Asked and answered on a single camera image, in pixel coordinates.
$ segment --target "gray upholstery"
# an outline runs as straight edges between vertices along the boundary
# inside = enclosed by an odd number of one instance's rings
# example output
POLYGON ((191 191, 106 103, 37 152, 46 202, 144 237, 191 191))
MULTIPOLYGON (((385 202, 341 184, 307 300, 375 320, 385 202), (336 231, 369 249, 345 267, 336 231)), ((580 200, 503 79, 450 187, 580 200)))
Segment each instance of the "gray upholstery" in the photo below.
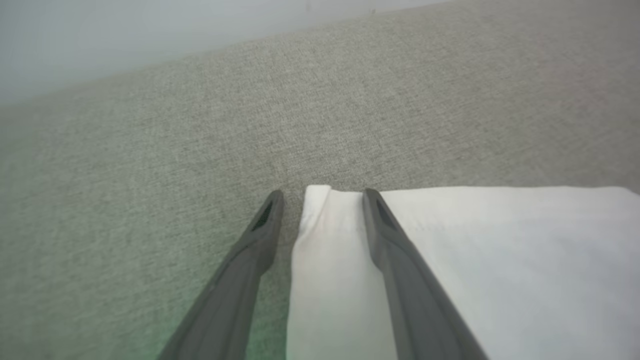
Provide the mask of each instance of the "gray upholstery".
POLYGON ((267 194, 281 359, 308 184, 640 192, 640 3, 454 0, 0 110, 0 358, 153 359, 267 194))

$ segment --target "fabric texture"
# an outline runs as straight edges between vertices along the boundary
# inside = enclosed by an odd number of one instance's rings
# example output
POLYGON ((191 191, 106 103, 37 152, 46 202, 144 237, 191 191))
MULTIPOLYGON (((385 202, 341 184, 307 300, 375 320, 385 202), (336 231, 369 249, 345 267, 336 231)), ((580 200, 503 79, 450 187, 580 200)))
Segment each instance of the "fabric texture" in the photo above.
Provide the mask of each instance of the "fabric texture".
POLYGON ((153 359, 276 188, 248 359, 284 358, 308 184, 640 192, 639 14, 453 0, 0 109, 0 358, 153 359))
MULTIPOLYGON (((381 193, 491 360, 637 359, 640 196, 622 188, 381 193)), ((395 359, 361 192, 307 188, 288 359, 395 359)))

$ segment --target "white towel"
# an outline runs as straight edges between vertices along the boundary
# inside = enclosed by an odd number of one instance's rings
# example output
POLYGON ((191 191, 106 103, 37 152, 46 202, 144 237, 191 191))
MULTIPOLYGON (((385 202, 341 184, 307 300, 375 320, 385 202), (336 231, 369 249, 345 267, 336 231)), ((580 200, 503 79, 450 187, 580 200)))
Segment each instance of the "white towel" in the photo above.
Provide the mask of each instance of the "white towel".
MULTIPOLYGON (((491 360, 640 359, 640 197, 622 188, 382 192, 491 360)), ((396 358, 362 194, 309 186, 289 360, 396 358)))

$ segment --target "white wall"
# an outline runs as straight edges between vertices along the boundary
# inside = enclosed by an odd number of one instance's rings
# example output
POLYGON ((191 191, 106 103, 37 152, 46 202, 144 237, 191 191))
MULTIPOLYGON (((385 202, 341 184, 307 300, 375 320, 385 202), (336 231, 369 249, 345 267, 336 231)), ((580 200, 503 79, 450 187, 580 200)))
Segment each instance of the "white wall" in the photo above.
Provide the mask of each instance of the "white wall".
POLYGON ((0 105, 190 53, 441 0, 0 0, 0 105))

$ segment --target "white cloth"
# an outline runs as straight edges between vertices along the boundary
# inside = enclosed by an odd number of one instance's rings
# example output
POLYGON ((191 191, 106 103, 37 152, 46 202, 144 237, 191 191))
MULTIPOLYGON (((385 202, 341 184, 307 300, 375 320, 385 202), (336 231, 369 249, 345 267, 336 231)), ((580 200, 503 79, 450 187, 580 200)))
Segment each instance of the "white cloth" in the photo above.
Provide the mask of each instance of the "white cloth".
MULTIPOLYGON (((622 188, 383 192, 491 360, 640 358, 640 197, 622 188)), ((289 360, 395 359, 362 194, 309 186, 289 360)))

